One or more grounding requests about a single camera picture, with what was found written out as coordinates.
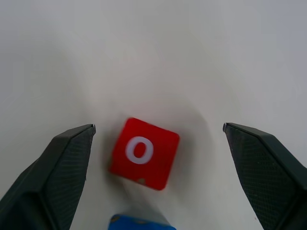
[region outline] white surface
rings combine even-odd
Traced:
[[[72,230],[126,205],[106,155],[134,116],[178,132],[167,188],[137,187],[178,230],[260,230],[224,122],[273,133],[307,165],[305,1],[0,2],[0,195],[56,134],[96,123]]]

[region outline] red cube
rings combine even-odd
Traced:
[[[165,188],[179,135],[129,118],[112,152],[109,171],[147,187]]]

